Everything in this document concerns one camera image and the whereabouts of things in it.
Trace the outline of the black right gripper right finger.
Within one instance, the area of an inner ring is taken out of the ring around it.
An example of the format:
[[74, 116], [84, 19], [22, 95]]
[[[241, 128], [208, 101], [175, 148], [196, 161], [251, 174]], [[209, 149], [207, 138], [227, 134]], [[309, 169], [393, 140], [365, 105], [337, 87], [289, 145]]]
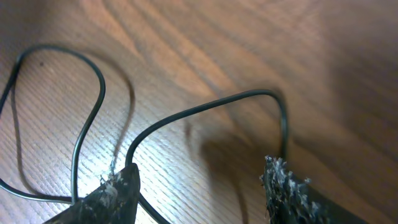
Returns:
[[365, 223], [357, 215], [309, 186], [311, 180], [298, 179], [285, 168], [281, 158], [266, 156], [260, 179], [266, 192], [270, 224], [338, 224]]

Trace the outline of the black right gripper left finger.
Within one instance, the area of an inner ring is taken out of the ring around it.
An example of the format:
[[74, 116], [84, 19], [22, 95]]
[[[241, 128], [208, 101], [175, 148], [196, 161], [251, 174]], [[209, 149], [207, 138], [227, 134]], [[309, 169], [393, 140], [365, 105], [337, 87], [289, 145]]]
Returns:
[[46, 222], [133, 224], [136, 221], [140, 186], [138, 166], [132, 163], [85, 198]]

